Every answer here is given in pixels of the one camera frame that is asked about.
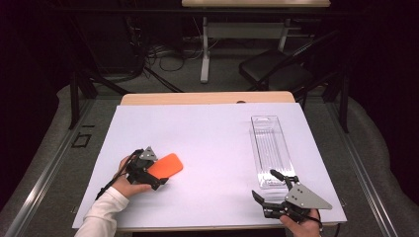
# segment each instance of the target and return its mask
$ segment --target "gray floor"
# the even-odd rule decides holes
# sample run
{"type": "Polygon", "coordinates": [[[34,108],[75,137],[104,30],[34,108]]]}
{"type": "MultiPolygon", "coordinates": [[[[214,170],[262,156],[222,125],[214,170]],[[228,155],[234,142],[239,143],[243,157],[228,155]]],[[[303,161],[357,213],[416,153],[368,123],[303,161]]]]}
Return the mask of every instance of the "gray floor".
{"type": "MultiPolygon", "coordinates": [[[[238,63],[247,56],[275,46],[271,41],[221,40],[211,50],[209,82],[200,82],[201,61],[186,60],[182,69],[163,71],[160,76],[186,92],[245,91],[249,84],[238,75],[238,63]]],[[[290,40],[288,47],[293,46],[290,40]]],[[[178,67],[178,60],[166,57],[165,69],[178,67]]],[[[143,74],[119,83],[135,93],[169,92],[153,77],[143,74]]],[[[71,224],[84,195],[97,155],[106,136],[115,107],[121,97],[97,85],[96,100],[82,98],[82,119],[70,125],[69,88],[58,93],[59,109],[23,181],[0,213],[0,235],[73,236],[71,224]],[[87,147],[77,145],[77,134],[90,134],[87,147]]],[[[374,123],[353,100],[349,107],[350,133],[336,122],[337,103],[324,104],[310,95],[305,109],[307,121],[348,222],[339,236],[415,236],[419,228],[418,206],[400,190],[389,172],[388,152],[374,123]]],[[[336,227],[326,227],[324,236],[333,236],[336,227]]],[[[118,236],[130,236],[118,233],[118,236]]]]}

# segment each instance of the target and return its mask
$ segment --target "white sleeve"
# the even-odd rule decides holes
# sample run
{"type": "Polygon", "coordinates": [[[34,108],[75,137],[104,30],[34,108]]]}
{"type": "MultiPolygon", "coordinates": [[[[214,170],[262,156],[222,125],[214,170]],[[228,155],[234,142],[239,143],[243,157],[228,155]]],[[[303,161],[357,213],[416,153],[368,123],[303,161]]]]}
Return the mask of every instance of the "white sleeve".
{"type": "Polygon", "coordinates": [[[89,209],[83,218],[83,224],[77,231],[77,237],[114,236],[117,231],[115,214],[128,205],[129,200],[113,187],[109,187],[89,209]]]}

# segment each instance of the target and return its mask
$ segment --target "black chair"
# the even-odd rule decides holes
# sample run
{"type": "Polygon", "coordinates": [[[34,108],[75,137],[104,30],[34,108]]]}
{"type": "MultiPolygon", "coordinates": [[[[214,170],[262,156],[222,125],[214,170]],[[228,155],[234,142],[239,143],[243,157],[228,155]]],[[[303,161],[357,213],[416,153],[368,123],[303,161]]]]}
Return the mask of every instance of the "black chair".
{"type": "Polygon", "coordinates": [[[315,39],[290,55],[277,49],[265,51],[241,62],[239,73],[253,84],[249,90],[290,91],[297,101],[302,99],[304,109],[307,93],[337,75],[332,71],[317,77],[304,63],[332,45],[338,35],[336,31],[315,39]]]}

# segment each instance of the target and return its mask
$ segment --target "human hand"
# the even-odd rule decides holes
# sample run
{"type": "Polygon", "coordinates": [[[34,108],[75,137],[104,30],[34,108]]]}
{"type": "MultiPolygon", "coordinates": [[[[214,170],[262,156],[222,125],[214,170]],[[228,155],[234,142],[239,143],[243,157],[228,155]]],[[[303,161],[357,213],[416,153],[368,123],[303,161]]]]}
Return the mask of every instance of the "human hand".
{"type": "MultiPolygon", "coordinates": [[[[316,209],[312,209],[310,217],[319,219],[319,215],[316,209]]],[[[320,227],[317,222],[313,220],[306,219],[300,223],[296,223],[287,215],[280,217],[281,222],[293,233],[293,237],[319,237],[320,236],[320,227]]]]}
{"type": "MultiPolygon", "coordinates": [[[[129,156],[127,156],[126,158],[124,158],[121,163],[120,163],[120,169],[123,168],[124,164],[126,163],[126,160],[129,158],[129,156]]],[[[127,179],[125,175],[119,176],[117,178],[117,180],[114,182],[114,184],[112,185],[112,187],[114,187],[114,189],[118,190],[123,196],[125,196],[126,198],[129,198],[133,195],[136,195],[138,193],[143,193],[146,191],[151,190],[151,186],[150,185],[146,185],[146,184],[138,184],[138,185],[132,185],[127,179]]]]}

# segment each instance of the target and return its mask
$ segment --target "dark background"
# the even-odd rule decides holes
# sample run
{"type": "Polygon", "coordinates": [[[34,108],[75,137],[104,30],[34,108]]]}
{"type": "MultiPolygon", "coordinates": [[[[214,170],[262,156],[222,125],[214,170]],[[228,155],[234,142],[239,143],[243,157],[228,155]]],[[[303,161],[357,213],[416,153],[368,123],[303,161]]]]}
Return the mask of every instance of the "dark background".
{"type": "MultiPolygon", "coordinates": [[[[100,2],[118,6],[116,1],[100,2]]],[[[147,7],[159,7],[162,2],[143,1],[149,4],[147,7]]],[[[70,55],[75,53],[85,65],[101,73],[108,70],[132,74],[137,69],[138,58],[127,44],[129,34],[124,29],[124,18],[78,19],[80,34],[68,22],[63,24],[60,18],[47,15],[36,1],[2,1],[0,4],[2,208],[21,181],[50,125],[58,105],[56,92],[69,83],[73,72],[70,55]],[[95,21],[108,24],[100,28],[95,21]],[[89,35],[92,29],[97,32],[89,35]],[[76,44],[67,47],[62,36],[76,44]],[[115,58],[118,55],[124,60],[115,58]]],[[[173,1],[171,7],[178,8],[179,4],[180,0],[173,1]]],[[[320,30],[337,28],[343,32],[345,47],[338,58],[348,65],[350,96],[376,123],[389,149],[391,171],[403,191],[419,203],[419,192],[415,190],[415,181],[419,179],[417,4],[413,1],[334,0],[331,8],[368,9],[370,13],[359,22],[325,21],[320,30]]],[[[156,26],[165,26],[165,23],[172,26],[165,37],[158,31],[153,32],[154,36],[180,47],[179,37],[189,26],[183,25],[181,19],[169,20],[172,25],[165,21],[167,19],[154,20],[152,23],[156,26]]]]}

